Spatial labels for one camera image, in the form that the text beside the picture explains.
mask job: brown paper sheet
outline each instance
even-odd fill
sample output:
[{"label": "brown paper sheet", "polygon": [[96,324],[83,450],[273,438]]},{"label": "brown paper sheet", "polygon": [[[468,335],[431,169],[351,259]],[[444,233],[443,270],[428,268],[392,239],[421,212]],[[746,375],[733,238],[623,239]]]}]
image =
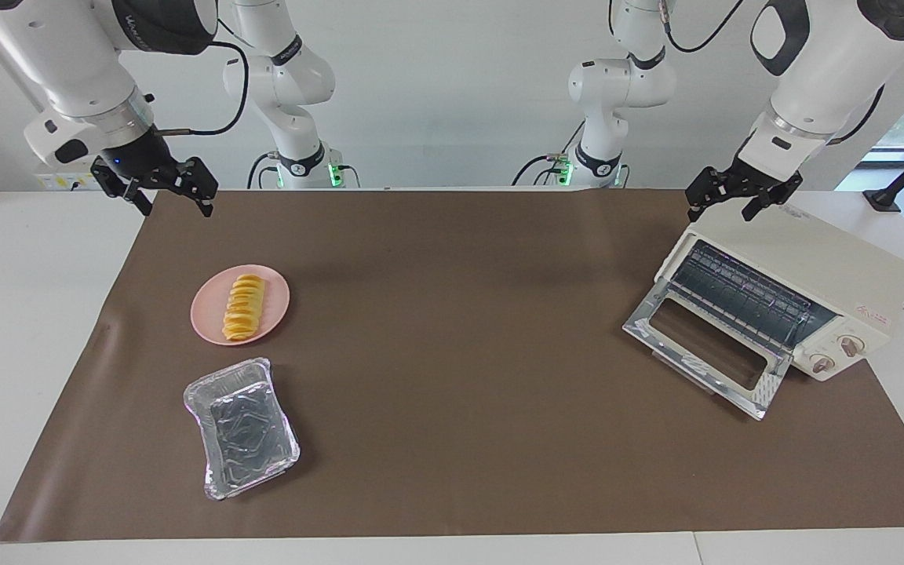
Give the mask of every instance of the brown paper sheet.
[{"label": "brown paper sheet", "polygon": [[[162,194],[0,541],[904,526],[866,363],[790,374],[756,422],[622,332],[685,226],[679,192],[223,193],[211,219]],[[286,321],[202,341],[195,290],[249,262]],[[301,460],[209,501],[183,390],[258,356]]]}]

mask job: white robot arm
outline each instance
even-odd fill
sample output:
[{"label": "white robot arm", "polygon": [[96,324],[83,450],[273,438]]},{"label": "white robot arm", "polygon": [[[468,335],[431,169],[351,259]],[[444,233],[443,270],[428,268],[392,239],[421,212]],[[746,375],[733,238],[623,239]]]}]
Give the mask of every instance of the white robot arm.
[{"label": "white robot arm", "polygon": [[618,1],[611,17],[627,58],[590,60],[570,73],[570,97],[585,111],[585,131],[567,154],[574,167],[571,185],[612,185],[630,131],[620,108],[661,106],[675,93],[658,1]]},{"label": "white robot arm", "polygon": [[100,154],[91,170],[104,192],[143,214],[140,189],[161,188],[210,215],[218,183],[200,159],[171,156],[118,51],[201,53],[216,18],[216,0],[0,0],[0,43],[50,106],[24,131],[30,147],[55,166]]},{"label": "white robot arm", "polygon": [[[239,35],[258,53],[249,57],[249,100],[277,146],[277,170],[286,188],[338,186],[339,151],[319,139],[316,124],[301,108],[334,95],[330,65],[302,43],[283,0],[233,0]],[[239,64],[226,65],[226,90],[240,94]]]},{"label": "white robot arm", "polygon": [[707,167],[686,189],[692,221],[735,197],[753,197],[747,221],[786,203],[800,165],[903,64],[904,0],[769,0],[751,43],[779,86],[731,168]]}]

